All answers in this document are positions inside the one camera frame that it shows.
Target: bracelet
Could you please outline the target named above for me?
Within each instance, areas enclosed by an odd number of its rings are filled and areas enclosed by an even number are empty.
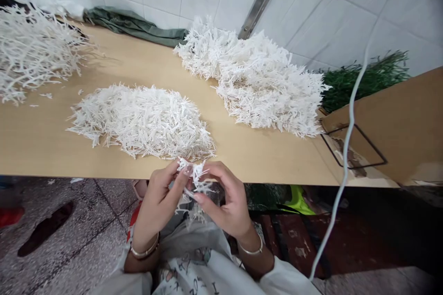
[[[252,252],[252,251],[247,251],[245,248],[243,248],[243,247],[241,246],[240,242],[237,242],[237,243],[239,244],[239,247],[240,247],[244,252],[246,252],[247,254],[251,254],[251,255],[258,255],[258,254],[261,254],[261,253],[263,252],[263,240],[262,240],[262,237],[261,237],[259,234],[257,234],[257,235],[258,235],[258,237],[260,238],[260,249],[259,249],[259,250],[254,251],[254,252]]]
[[[135,259],[137,259],[137,260],[146,259],[146,258],[150,257],[157,250],[158,245],[160,243],[159,238],[160,238],[160,233],[157,233],[157,238],[156,238],[154,244],[148,250],[146,250],[144,253],[138,253],[137,251],[135,251],[134,248],[132,247],[132,242],[131,242],[130,252],[134,255]]]

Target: wrist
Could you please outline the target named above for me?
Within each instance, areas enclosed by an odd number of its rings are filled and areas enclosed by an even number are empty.
[[[247,251],[255,252],[260,249],[261,240],[254,225],[250,224],[250,227],[246,233],[236,238],[237,242]]]
[[[157,240],[157,233],[154,235],[146,235],[143,238],[136,236],[134,232],[134,236],[132,237],[132,247],[138,253],[145,252],[149,248],[153,247]]]

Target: wooden table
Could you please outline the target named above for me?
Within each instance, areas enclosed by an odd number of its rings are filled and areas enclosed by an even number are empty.
[[[28,93],[25,104],[0,105],[0,174],[48,177],[149,178],[168,161],[147,156],[134,160],[116,146],[92,148],[92,141],[65,129],[70,107],[96,88],[113,83],[179,91],[192,100],[209,124],[222,160],[242,181],[305,185],[338,185],[342,169],[321,137],[297,138],[273,129],[236,124],[211,85],[181,66],[172,49],[118,35],[101,27],[81,27],[99,46],[100,56],[63,84]],[[53,98],[40,96],[52,93]],[[385,179],[356,179],[352,186],[395,187]]]

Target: green cloth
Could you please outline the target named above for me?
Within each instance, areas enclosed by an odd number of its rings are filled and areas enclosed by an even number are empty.
[[[292,200],[286,202],[286,206],[291,207],[304,215],[315,215],[315,212],[309,208],[309,205],[306,204],[305,199],[303,198],[303,188],[301,186],[291,185],[291,193]]]
[[[157,44],[176,47],[185,44],[186,29],[160,29],[132,11],[98,6],[84,11],[83,19],[118,34],[128,34]]]

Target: person's right hand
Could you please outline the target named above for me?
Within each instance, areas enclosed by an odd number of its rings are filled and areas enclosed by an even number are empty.
[[[202,193],[194,193],[194,199],[212,220],[229,235],[241,240],[251,232],[244,184],[222,162],[207,162],[203,168],[205,178],[213,178],[225,189],[226,204],[218,207]]]

